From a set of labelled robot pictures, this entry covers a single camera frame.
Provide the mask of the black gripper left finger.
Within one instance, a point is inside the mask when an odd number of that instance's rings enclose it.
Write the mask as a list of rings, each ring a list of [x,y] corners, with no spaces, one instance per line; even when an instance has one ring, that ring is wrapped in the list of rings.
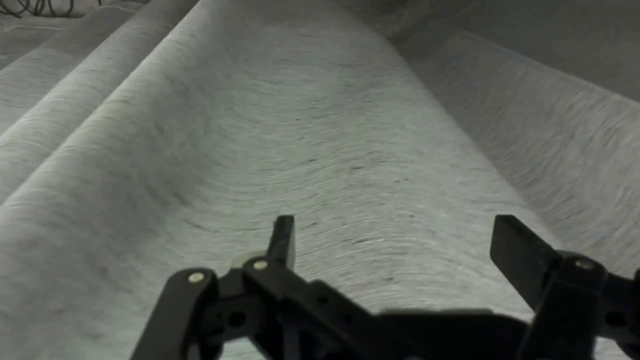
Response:
[[[269,360],[372,360],[370,314],[324,283],[293,271],[294,218],[278,217],[262,256],[219,277],[174,272],[142,331],[132,360],[223,360],[250,341]]]

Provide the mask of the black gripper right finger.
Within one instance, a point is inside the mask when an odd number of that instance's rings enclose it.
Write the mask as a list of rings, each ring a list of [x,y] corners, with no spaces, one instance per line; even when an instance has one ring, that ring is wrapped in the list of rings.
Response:
[[[640,360],[639,279],[552,248],[512,214],[494,218],[491,258],[534,313],[518,360],[594,360],[598,338]]]

